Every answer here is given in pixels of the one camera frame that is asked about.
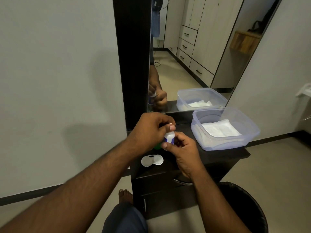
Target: white lens case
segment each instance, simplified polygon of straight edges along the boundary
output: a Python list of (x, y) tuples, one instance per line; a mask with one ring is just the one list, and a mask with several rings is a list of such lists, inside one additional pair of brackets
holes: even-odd
[(161, 155), (155, 154), (155, 155), (148, 155), (142, 158), (141, 163), (144, 167), (149, 167), (152, 164), (155, 165), (161, 165), (163, 164), (164, 159)]

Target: wooden shelf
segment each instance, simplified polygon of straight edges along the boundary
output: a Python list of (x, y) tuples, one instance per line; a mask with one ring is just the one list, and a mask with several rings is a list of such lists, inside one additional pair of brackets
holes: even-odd
[(251, 56), (258, 46), (261, 37), (262, 35), (255, 33), (235, 31), (230, 48)]

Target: foot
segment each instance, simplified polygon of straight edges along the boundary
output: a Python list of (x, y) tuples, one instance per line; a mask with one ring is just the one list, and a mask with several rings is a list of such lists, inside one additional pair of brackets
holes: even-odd
[(119, 204), (123, 202), (130, 202), (133, 204), (133, 195), (128, 190), (119, 190)]

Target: mirror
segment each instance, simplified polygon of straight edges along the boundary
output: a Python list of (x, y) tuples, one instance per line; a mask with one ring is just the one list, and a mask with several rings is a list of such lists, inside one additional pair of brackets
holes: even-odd
[(148, 110), (225, 106), (279, 2), (152, 0)]

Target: wardrobe door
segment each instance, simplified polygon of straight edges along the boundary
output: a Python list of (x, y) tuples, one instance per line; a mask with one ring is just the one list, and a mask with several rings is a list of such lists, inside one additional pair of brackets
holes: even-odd
[(193, 4), (194, 4), (194, 0), (186, 0), (185, 1), (183, 20), (181, 22), (181, 24), (184, 26), (189, 27), (191, 15), (192, 15)]
[(185, 0), (169, 0), (167, 6), (164, 47), (177, 47)]
[(216, 73), (243, 0), (206, 0), (192, 58)]
[(188, 27), (199, 29), (205, 0), (194, 0), (190, 24)]

